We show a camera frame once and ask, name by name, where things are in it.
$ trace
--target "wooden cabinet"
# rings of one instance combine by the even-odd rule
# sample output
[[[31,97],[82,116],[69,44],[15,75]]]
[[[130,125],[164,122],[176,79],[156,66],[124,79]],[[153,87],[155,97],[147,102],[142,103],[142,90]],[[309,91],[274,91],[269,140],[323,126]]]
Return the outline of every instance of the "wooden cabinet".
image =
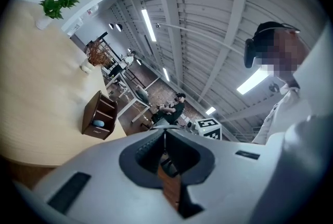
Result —
[[[117,102],[98,91],[84,108],[82,134],[105,140],[114,130],[117,110]],[[94,126],[94,120],[103,121],[104,126]]]

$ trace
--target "blue object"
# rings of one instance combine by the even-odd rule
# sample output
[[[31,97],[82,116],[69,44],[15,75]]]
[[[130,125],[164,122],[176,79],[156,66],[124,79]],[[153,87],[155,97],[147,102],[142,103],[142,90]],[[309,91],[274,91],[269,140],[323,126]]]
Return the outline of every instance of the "blue object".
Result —
[[[104,127],[104,121],[94,120],[93,125],[97,127]]]

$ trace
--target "black slot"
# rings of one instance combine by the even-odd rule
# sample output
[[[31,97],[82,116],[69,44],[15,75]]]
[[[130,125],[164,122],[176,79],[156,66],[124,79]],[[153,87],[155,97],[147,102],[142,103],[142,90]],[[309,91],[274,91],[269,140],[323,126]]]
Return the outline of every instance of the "black slot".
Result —
[[[248,157],[248,158],[252,158],[252,159],[255,159],[255,160],[258,160],[259,156],[258,154],[254,154],[254,153],[249,153],[249,152],[245,152],[245,151],[237,151],[236,152],[236,155],[241,155],[243,157]]]
[[[56,211],[65,214],[90,178],[91,176],[88,174],[75,173],[48,201],[48,205]]]

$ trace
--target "floor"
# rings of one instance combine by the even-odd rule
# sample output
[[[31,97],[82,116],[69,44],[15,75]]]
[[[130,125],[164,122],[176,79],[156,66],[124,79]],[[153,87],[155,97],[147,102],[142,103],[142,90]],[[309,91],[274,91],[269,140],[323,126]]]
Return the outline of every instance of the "floor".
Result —
[[[108,88],[108,91],[113,91],[113,94],[110,95],[112,99],[117,99],[118,101],[118,110],[121,110],[127,104],[127,98],[125,95],[118,99],[120,95],[120,88],[111,85]],[[149,124],[149,121],[145,120],[143,116],[141,116],[136,122],[131,123],[131,120],[137,116],[139,111],[131,106],[120,118],[120,124],[122,125],[127,136],[136,134],[138,132],[147,131],[148,129],[144,126],[140,126],[142,122],[145,124]],[[145,116],[150,119],[151,112],[147,111]],[[5,167],[7,174],[16,181],[23,183],[29,189],[32,189],[37,182],[43,178],[45,175],[50,173],[55,168],[50,167],[34,167],[34,166],[26,166],[15,164],[9,161],[5,161]],[[158,176],[162,179],[164,184],[163,193],[165,197],[168,199],[170,204],[177,210],[179,194],[180,194],[180,177],[176,176],[175,178],[170,178],[167,174],[164,173],[161,166],[158,169]]]

